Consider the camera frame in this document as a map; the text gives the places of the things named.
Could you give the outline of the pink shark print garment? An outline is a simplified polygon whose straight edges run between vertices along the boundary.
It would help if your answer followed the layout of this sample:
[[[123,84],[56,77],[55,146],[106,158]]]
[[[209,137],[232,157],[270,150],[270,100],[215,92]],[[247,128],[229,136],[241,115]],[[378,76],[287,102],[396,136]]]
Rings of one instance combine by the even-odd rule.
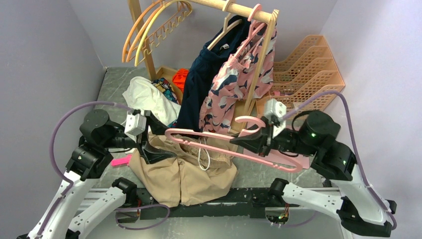
[[[266,24],[253,37],[239,57],[230,54],[212,80],[199,113],[200,131],[228,133],[237,101],[262,98],[273,86],[273,64],[277,32],[268,48],[263,47]]]

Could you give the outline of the pink clothes clip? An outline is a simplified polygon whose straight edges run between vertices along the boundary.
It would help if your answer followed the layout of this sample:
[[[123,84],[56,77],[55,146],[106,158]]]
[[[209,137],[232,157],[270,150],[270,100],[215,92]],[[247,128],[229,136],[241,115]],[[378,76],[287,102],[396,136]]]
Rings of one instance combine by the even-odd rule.
[[[122,157],[122,158],[113,159],[110,162],[110,164],[111,164],[112,167],[124,166],[124,165],[127,166],[130,163],[131,158],[132,158],[132,155],[130,154],[130,155],[127,155],[127,156]]]

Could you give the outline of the peach mesh file organizer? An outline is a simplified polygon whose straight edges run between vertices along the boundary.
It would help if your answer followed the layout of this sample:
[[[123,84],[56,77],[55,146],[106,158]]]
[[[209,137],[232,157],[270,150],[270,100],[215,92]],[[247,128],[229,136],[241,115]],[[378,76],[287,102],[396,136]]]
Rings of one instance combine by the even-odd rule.
[[[341,92],[345,87],[322,35],[306,36],[285,60],[274,62],[273,70],[272,88],[256,101],[258,115],[263,114],[265,102],[269,99],[282,102],[290,111],[318,93]]]

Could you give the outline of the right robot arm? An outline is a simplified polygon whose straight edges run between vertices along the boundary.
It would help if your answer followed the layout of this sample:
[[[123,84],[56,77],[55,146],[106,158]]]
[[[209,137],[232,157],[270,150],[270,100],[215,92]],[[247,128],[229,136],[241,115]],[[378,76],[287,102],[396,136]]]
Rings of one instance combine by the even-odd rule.
[[[283,156],[312,156],[311,168],[333,182],[342,193],[340,197],[326,195],[276,178],[268,192],[272,205],[304,206],[331,216],[354,234],[388,238],[393,230],[390,216],[396,210],[396,202],[373,197],[364,184],[355,153],[336,140],[339,124],[318,110],[304,111],[302,115],[306,120],[298,130],[287,128],[272,136],[273,127],[266,125],[250,135],[236,134],[230,142],[260,156],[268,155],[272,149]]]

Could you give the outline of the white garment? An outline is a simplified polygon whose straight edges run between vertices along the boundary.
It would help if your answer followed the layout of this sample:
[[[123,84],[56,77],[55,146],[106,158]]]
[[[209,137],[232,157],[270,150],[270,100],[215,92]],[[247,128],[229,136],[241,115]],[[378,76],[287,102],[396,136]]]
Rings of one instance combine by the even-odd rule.
[[[150,80],[144,77],[132,78],[122,95],[129,107],[150,110],[167,126],[172,125],[178,118],[181,106],[169,100]]]

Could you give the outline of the cream hanger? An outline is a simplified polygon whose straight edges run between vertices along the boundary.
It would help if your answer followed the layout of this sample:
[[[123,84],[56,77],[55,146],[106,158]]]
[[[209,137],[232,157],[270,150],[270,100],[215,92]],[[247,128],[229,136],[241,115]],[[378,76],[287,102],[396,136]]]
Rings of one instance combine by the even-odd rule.
[[[237,25],[242,23],[242,19],[237,19],[232,23],[229,23],[229,20],[231,19],[231,13],[229,13],[225,18],[223,22],[222,31],[220,34],[215,37],[212,42],[208,45],[207,49],[211,51],[216,44],[227,34],[229,33],[233,28],[235,28]]]

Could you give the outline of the colourful patterned garment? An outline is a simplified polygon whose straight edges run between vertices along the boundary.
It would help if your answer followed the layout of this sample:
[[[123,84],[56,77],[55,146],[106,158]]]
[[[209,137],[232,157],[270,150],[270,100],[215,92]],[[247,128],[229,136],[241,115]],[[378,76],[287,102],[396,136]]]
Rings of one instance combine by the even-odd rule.
[[[168,100],[180,104],[179,92],[180,89],[172,82],[165,78],[154,80],[152,85],[155,86]]]

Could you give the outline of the orange mesh garment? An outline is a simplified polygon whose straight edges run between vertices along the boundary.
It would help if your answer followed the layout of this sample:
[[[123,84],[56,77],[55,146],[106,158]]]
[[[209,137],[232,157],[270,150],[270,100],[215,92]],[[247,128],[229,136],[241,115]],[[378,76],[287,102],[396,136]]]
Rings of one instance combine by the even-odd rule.
[[[175,75],[172,77],[172,82],[175,84],[175,86],[181,90],[181,92],[184,92],[184,87],[186,83],[186,79],[188,76],[188,69],[181,68],[179,69]]]

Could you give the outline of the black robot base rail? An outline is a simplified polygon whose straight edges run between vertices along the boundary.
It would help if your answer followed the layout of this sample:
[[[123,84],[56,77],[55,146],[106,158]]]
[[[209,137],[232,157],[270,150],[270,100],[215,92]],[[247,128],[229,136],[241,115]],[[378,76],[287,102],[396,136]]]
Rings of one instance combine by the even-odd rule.
[[[266,208],[283,208],[281,195],[288,181],[276,178],[269,188],[230,188],[227,195],[192,206],[178,205],[170,208],[171,218],[235,217],[249,216],[253,219],[266,218]],[[140,220],[154,220],[166,216],[167,210],[158,207],[158,201],[145,188],[137,188],[136,200],[125,203],[124,208],[152,205],[152,208],[116,213],[119,223],[134,223]]]

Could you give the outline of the peach notched hanger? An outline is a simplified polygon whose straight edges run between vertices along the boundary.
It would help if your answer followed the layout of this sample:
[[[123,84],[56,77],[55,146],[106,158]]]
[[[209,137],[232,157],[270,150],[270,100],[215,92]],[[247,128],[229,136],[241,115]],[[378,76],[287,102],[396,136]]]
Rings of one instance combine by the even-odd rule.
[[[167,1],[161,1],[159,7],[161,5],[163,5],[164,2],[167,2]],[[172,5],[170,5],[169,7],[171,7],[171,6],[176,7],[176,12],[171,17],[169,17],[163,24],[161,24],[159,27],[157,27],[156,30],[152,30],[152,28],[151,28],[150,31],[149,31],[149,34],[148,34],[149,39],[147,40],[147,43],[149,43],[150,46],[147,47],[147,49],[150,50],[150,53],[152,53],[152,51],[155,48],[157,48],[163,40],[165,40],[167,38],[167,35],[172,33],[173,30],[176,27],[178,27],[180,25],[180,23],[183,22],[185,20],[185,18],[188,17],[193,12],[192,5],[186,0],[180,0],[179,2],[176,2]],[[134,42],[137,44],[137,46],[132,48],[135,51],[137,51],[137,47],[138,47],[140,40],[142,38],[142,35],[143,35],[143,33],[144,33],[144,31],[147,27],[147,24],[148,23],[144,24],[141,27],[142,32],[138,33],[135,37]]]

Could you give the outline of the pink notched hanger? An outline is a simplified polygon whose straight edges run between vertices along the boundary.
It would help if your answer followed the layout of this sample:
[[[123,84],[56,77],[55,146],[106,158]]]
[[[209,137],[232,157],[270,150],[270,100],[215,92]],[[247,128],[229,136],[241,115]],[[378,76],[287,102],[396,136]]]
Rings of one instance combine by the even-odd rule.
[[[233,138],[229,135],[213,132],[195,132],[191,129],[169,128],[165,131],[165,136],[175,143],[197,147],[200,150],[203,149],[232,157],[247,159],[252,162],[276,168],[284,172],[297,173],[303,170],[303,167],[300,165],[300,163],[294,160],[292,162],[295,164],[295,166],[288,166],[239,153],[237,152],[238,146],[229,142],[229,140]]]

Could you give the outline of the beige drawstring shorts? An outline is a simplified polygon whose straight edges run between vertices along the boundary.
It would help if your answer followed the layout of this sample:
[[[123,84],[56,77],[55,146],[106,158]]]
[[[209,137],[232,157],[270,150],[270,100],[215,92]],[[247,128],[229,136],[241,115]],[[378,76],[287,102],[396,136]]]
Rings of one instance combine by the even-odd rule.
[[[138,150],[132,154],[130,169],[160,204],[191,206],[225,196],[238,174],[232,156],[185,144],[164,135],[149,135],[153,147],[176,154],[147,164]]]

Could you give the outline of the pink clipboard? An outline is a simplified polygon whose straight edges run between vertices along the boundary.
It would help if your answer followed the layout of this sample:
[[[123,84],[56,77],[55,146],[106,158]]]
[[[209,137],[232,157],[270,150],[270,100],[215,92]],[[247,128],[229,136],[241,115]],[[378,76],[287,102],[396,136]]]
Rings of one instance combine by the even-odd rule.
[[[258,154],[247,150],[246,148],[243,149],[243,154],[253,156],[253,157],[257,157],[259,159],[270,161],[270,162],[273,162],[273,163],[288,165],[288,166],[295,166],[295,164],[292,162],[294,160],[294,161],[300,163],[300,165],[304,169],[309,169],[309,167],[310,167],[310,158],[309,157],[307,157],[307,156],[296,156],[296,157],[287,156],[287,155],[284,155],[281,152],[274,150],[274,149],[271,150],[270,153],[265,157],[259,156]]]

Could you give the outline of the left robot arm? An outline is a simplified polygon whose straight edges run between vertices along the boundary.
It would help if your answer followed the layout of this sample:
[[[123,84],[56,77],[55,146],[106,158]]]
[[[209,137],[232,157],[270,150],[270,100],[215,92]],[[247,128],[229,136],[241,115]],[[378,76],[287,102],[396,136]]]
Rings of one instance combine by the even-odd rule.
[[[120,177],[81,213],[78,208],[104,170],[111,164],[112,148],[135,148],[147,163],[174,157],[174,153],[150,145],[149,132],[163,135],[167,126],[151,111],[130,110],[125,126],[113,122],[107,111],[92,110],[80,126],[82,136],[66,165],[64,180],[47,211],[24,239],[84,239],[109,214],[139,217],[154,204],[141,201],[137,185]]]

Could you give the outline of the yellow hanger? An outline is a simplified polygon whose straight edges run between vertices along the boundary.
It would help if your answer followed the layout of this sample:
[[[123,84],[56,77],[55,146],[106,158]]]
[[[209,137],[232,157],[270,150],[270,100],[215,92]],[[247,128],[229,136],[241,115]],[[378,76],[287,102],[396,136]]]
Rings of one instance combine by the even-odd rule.
[[[142,38],[140,40],[140,43],[137,47],[137,51],[135,53],[135,67],[137,67],[143,60],[145,60],[145,55],[150,53],[150,50],[147,49],[147,47],[150,46],[149,43],[147,43],[147,40],[149,39],[148,34],[150,29],[152,28],[154,22],[158,18],[158,16],[163,12],[166,8],[168,8],[170,5],[179,2],[179,0],[170,0],[167,2],[164,2],[163,5],[161,5],[157,10],[154,11],[152,14],[152,18],[150,22],[147,24],[147,27],[142,35]]]

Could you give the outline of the navy blue hanging garment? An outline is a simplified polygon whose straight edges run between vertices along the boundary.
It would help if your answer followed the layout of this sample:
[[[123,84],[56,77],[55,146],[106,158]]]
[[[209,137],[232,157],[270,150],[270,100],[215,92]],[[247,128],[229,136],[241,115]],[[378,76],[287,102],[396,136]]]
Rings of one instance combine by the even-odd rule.
[[[229,24],[240,20],[240,24],[230,30],[211,49],[208,46],[222,33],[220,30],[210,41],[206,42],[199,55],[192,63],[184,85],[182,104],[179,111],[176,128],[199,131],[199,113],[201,105],[208,95],[214,76],[219,72],[241,43],[247,38],[251,22],[247,18],[235,15]]]

